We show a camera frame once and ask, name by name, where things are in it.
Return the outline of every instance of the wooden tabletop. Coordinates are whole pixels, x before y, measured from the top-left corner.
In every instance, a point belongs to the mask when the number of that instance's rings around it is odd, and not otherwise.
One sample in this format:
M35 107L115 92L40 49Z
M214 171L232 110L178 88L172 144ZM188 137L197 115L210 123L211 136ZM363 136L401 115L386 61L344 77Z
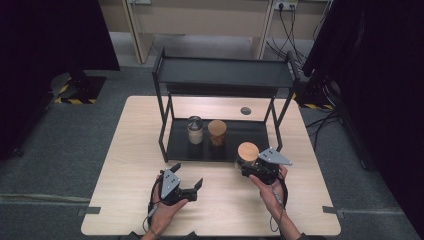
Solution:
M176 117L261 120L269 100L173 97L173 103ZM276 109L281 109L283 104L283 99L277 99ZM252 114L243 115L242 107L249 107ZM128 98L89 205L100 207L100 212L85 216L81 227L84 234L127 235L131 231L144 234L142 223L156 176L160 170L177 163L163 160L158 144L160 128L156 97ZM271 118L267 129L270 145L276 148ZM323 212L323 206L333 205L295 102L289 106L280 131L281 153L293 162L287 167L286 180L289 216L308 235L339 234L337 216ZM258 189L241 176L234 163L180 162L181 168L176 172L181 178L180 188L192 188L200 178L204 179L203 186L197 201L188 203L177 213L165 235L181 236L191 231L199 236L278 235L270 229L270 214Z

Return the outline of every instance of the black curtain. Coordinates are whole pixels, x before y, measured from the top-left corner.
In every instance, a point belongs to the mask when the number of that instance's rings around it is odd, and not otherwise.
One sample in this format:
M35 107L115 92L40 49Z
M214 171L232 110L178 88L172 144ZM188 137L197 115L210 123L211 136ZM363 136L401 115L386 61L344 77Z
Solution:
M377 170L424 238L424 2L357 4L334 1L305 64L308 90L337 83L338 98ZM346 25L346 18L355 22Z
M97 0L0 0L0 159L23 142L59 74L119 70Z

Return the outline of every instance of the hand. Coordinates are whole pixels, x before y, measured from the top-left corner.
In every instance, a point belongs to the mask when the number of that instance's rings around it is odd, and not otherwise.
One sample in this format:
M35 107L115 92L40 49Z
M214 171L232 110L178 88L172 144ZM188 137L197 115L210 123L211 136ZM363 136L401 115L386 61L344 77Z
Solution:
M159 185L157 184L153 193L152 202L159 202ZM149 231L141 239L156 239L165 232L171 223L175 214L188 203L187 199L183 199L172 206L163 203L156 204L157 209L152 215L152 222Z
M280 179L285 180L287 176L287 168L283 165L280 165ZM287 212L284 210L282 204L277 201L277 198L274 194L274 191L278 194L278 197L284 199L283 187L280 184L279 179L276 179L275 182L271 185L266 185L259 178L249 175L250 180L259 188L259 195L265 203L266 209L271 213L272 218L278 224L281 234L287 240L298 239L300 238L300 232L290 220Z
M283 165L280 165L280 179L284 180L287 176L287 168ZM277 201L277 198L274 194L274 191L278 194L278 197L281 201L284 199L283 187L280 184L278 179L275 180L271 185L263 183L259 178L254 175L249 175L250 180L259 188L259 195L265 203L266 208L271 213L271 216L278 222L280 219L281 213L284 210L283 206Z

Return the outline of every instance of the black tape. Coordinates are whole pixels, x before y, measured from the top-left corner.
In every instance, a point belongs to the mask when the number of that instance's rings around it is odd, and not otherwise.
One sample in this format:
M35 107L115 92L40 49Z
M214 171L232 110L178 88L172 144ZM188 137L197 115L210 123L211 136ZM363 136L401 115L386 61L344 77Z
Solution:
M324 213L337 214L337 209L335 207L322 206L322 211Z
M88 207L85 214L99 214L100 207Z

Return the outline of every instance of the cork lid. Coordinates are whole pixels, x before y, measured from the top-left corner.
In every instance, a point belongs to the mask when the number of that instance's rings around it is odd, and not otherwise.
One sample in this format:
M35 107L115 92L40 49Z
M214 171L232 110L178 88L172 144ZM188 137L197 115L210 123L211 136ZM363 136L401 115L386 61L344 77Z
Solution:
M259 149L251 142L244 142L238 148L239 156L245 161L255 161L259 155Z
M221 120L213 120L208 124L209 132L214 136L220 136L227 131L227 124Z

